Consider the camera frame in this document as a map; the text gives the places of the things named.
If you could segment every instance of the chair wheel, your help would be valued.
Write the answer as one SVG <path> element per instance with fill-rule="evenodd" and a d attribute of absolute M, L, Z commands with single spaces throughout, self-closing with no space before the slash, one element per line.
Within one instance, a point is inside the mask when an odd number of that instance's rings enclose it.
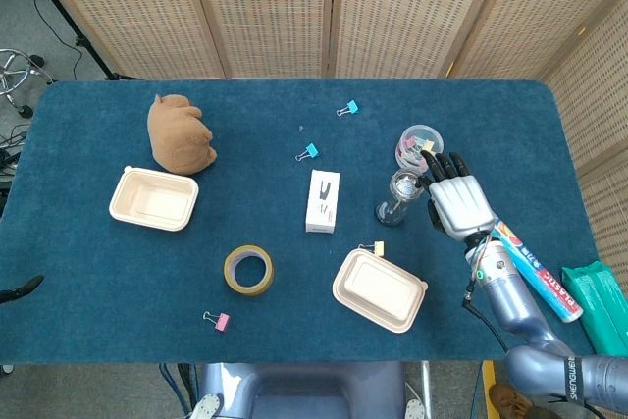
<path fill-rule="evenodd" d="M 18 113 L 22 118 L 30 118 L 32 117 L 32 108 L 30 108 L 28 105 L 24 105 L 22 107 L 22 111 Z"/>
<path fill-rule="evenodd" d="M 28 58 L 35 66 L 38 66 L 39 68 L 43 68 L 43 65 L 46 64 L 43 58 L 41 56 L 37 56 L 36 54 L 31 54 L 30 56 L 28 56 Z"/>

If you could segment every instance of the binder clip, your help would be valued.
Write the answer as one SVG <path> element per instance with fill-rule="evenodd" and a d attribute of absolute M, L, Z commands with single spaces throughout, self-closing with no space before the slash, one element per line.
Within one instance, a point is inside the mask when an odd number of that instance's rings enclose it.
<path fill-rule="evenodd" d="M 209 311 L 205 311 L 203 313 L 203 319 L 214 323 L 214 329 L 223 333 L 227 330 L 227 325 L 229 324 L 231 316 L 226 313 L 212 314 Z"/>
<path fill-rule="evenodd" d="M 373 252 L 378 257 L 384 257 L 384 242 L 382 240 L 376 240 L 374 243 L 368 245 L 359 244 L 357 248 L 367 249 Z"/>
<path fill-rule="evenodd" d="M 297 162 L 301 162 L 303 159 L 307 159 L 308 157 L 314 159 L 316 156 L 318 156 L 318 149 L 316 149 L 313 142 L 310 142 L 307 147 L 305 147 L 305 151 L 294 156 L 294 159 L 296 159 Z"/>
<path fill-rule="evenodd" d="M 357 103 L 355 103 L 355 100 L 351 100 L 349 103 L 346 104 L 346 107 L 344 108 L 340 108 L 339 110 L 336 111 L 336 114 L 341 117 L 342 115 L 345 115 L 347 113 L 350 113 L 351 115 L 357 113 L 359 110 L 359 107 L 357 106 Z"/>

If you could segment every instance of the table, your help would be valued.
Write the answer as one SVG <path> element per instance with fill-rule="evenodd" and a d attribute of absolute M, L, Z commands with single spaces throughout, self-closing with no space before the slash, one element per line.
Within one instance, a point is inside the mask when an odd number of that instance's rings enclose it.
<path fill-rule="evenodd" d="M 218 160 L 178 233 L 116 221 L 108 205 L 126 165 L 159 169 L 148 108 L 187 95 L 214 133 Z M 354 99 L 359 113 L 338 117 Z M 413 124 L 459 151 L 494 209 L 555 274 L 597 253 L 548 88 L 529 80 L 188 80 L 60 82 L 41 98 L 0 222 L 0 286 L 45 275 L 0 307 L 2 363 L 305 362 L 500 358 L 482 323 L 460 307 L 463 246 L 434 231 L 422 196 L 397 228 L 373 209 Z M 309 142 L 320 151 L 300 163 Z M 333 235 L 304 231 L 312 169 L 340 172 Z M 359 243 L 429 284 L 413 327 L 390 333 L 336 302 L 332 281 Z M 233 292 L 225 257 L 243 244 L 271 255 L 275 279 L 257 297 Z M 242 277 L 250 279 L 255 268 Z M 578 354 L 579 323 L 549 324 Z M 493 319 L 480 290 L 474 302 Z M 232 316 L 225 333 L 204 311 Z M 504 335 L 509 345 L 520 340 Z"/>

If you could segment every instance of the small glass vial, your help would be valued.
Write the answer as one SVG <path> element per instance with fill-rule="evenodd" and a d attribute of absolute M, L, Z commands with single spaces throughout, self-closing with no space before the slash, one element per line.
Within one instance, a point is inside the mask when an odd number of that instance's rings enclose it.
<path fill-rule="evenodd" d="M 391 194 L 375 207 L 375 215 L 380 223 L 396 226 L 403 221 L 410 202 L 423 193 L 423 188 L 416 186 L 419 177 L 420 174 L 407 168 L 394 173 L 391 179 Z"/>

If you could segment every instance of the small white package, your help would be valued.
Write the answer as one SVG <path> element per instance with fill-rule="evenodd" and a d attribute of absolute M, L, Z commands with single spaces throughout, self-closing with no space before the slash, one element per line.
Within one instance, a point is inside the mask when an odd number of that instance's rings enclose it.
<path fill-rule="evenodd" d="M 307 233 L 334 232 L 339 188 L 338 172 L 312 171 L 305 214 Z"/>

